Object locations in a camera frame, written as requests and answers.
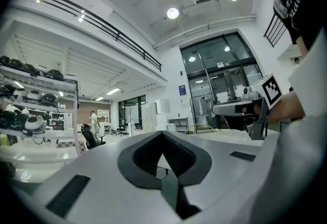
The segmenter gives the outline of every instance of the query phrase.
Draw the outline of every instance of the black rubber seal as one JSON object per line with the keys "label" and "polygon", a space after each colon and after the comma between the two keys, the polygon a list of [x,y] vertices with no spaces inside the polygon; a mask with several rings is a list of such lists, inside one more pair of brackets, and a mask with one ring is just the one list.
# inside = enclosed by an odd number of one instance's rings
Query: black rubber seal
{"label": "black rubber seal", "polygon": [[118,157],[118,168],[136,187],[161,190],[156,170],[162,154],[181,186],[200,184],[212,165],[208,152],[164,131],[123,150]]}

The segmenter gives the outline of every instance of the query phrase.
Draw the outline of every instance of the white shirt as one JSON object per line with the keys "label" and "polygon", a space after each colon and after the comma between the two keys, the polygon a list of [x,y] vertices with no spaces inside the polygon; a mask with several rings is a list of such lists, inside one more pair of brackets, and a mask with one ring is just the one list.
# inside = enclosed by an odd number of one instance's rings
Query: white shirt
{"label": "white shirt", "polygon": [[97,121],[98,121],[98,120],[97,120],[97,119],[98,119],[98,117],[96,116],[96,114],[95,114],[95,113],[94,113],[94,114],[92,114],[90,118],[91,118],[91,123],[92,123],[92,124],[94,124],[94,123],[97,123]]}

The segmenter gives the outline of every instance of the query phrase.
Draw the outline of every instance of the metal shelf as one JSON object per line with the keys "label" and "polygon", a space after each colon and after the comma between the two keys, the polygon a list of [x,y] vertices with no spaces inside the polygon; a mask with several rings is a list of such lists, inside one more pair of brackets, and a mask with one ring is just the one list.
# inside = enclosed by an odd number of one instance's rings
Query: metal shelf
{"label": "metal shelf", "polygon": [[71,162],[77,158],[75,147],[68,148],[27,148],[0,146],[0,158],[12,163],[49,164]]}
{"label": "metal shelf", "polygon": [[[32,136],[26,135],[24,132],[14,131],[11,129],[0,129],[0,133],[19,136],[19,137],[32,138]],[[67,139],[74,139],[75,136],[74,136],[74,131],[46,130],[45,133],[35,134],[34,138],[35,139],[45,138],[47,140],[67,140]]]}
{"label": "metal shelf", "polygon": [[42,76],[34,77],[27,72],[15,70],[5,66],[0,66],[0,72],[6,78],[9,78],[17,82],[28,83],[31,86],[41,87],[50,90],[64,91],[64,92],[76,91],[76,85],[73,83],[56,81]]}
{"label": "metal shelf", "polygon": [[5,103],[12,104],[12,105],[18,105],[18,106],[24,106],[26,108],[31,108],[35,110],[41,110],[41,111],[49,111],[49,112],[61,112],[61,113],[73,113],[74,110],[71,109],[62,109],[62,108],[55,108],[55,107],[47,107],[37,104],[29,104],[29,103],[23,103],[23,102],[17,102],[13,101],[12,99],[2,98]]}

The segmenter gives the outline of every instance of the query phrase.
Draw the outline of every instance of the black chair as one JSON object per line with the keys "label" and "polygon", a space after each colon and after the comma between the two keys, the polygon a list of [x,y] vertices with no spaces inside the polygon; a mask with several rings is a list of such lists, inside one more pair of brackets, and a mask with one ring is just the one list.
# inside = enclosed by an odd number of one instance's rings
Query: black chair
{"label": "black chair", "polygon": [[124,131],[126,131],[126,120],[124,120],[124,123],[123,123],[123,124],[120,124],[120,125],[119,125],[119,128],[117,128],[117,131],[118,131],[119,133],[117,133],[116,136],[117,136],[118,134],[120,134],[121,136],[122,136],[123,134],[126,134],[126,133],[124,133]]}
{"label": "black chair", "polygon": [[90,150],[92,148],[101,146],[106,144],[105,141],[99,141],[98,138],[93,134],[90,130],[90,126],[87,124],[83,124],[83,128],[81,128],[81,132],[86,139],[86,147]]}

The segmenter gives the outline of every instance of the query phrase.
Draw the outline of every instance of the office chair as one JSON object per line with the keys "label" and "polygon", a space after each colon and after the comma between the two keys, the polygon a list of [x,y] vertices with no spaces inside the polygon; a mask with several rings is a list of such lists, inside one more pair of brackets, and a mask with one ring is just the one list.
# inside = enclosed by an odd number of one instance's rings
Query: office chair
{"label": "office chair", "polygon": [[89,150],[92,148],[106,144],[106,142],[102,141],[102,139],[101,139],[101,141],[98,140],[98,138],[90,130],[90,126],[87,124],[83,124],[83,128],[81,128],[81,132],[86,139],[86,147]]}

